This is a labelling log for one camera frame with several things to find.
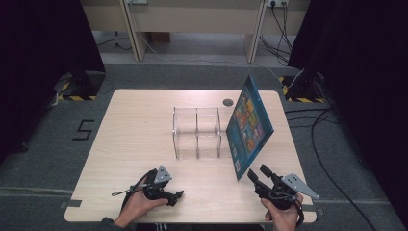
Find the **hand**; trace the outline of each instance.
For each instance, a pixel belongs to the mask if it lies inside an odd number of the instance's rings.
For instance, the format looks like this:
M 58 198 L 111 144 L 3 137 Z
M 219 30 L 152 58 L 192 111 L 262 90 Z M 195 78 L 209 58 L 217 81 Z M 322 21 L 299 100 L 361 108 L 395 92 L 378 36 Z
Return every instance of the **hand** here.
M 166 205 L 167 203 L 167 199 L 149 200 L 146 198 L 142 190 L 136 191 L 132 196 L 130 196 L 114 224 L 125 228 L 132 221 L 141 218 L 150 210 L 158 206 Z
M 299 193 L 297 200 L 300 204 L 303 201 L 303 196 Z M 261 203 L 268 209 L 265 219 L 266 221 L 273 220 L 274 231 L 293 231 L 296 228 L 298 213 L 294 205 L 287 210 L 279 210 L 267 199 L 262 198 Z

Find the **power outlet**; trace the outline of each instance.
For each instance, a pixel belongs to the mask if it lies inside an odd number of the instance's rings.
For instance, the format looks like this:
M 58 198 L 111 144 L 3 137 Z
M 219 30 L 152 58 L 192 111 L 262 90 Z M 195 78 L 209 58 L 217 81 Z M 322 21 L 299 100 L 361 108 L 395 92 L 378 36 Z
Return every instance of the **power outlet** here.
M 285 2 L 288 6 L 289 0 L 268 0 L 267 7 L 271 7 L 272 1 L 275 1 L 275 8 L 283 8 L 283 3 Z

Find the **wall socket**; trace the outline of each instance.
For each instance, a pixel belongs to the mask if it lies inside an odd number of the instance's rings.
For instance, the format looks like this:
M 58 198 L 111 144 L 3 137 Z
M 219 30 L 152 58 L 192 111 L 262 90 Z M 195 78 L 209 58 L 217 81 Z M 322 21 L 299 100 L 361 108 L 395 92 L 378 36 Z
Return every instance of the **wall socket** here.
M 283 8 L 282 3 L 286 2 L 286 5 L 288 6 L 289 0 L 274 0 L 275 1 L 275 8 Z M 268 0 L 267 7 L 270 7 L 270 3 L 272 0 Z

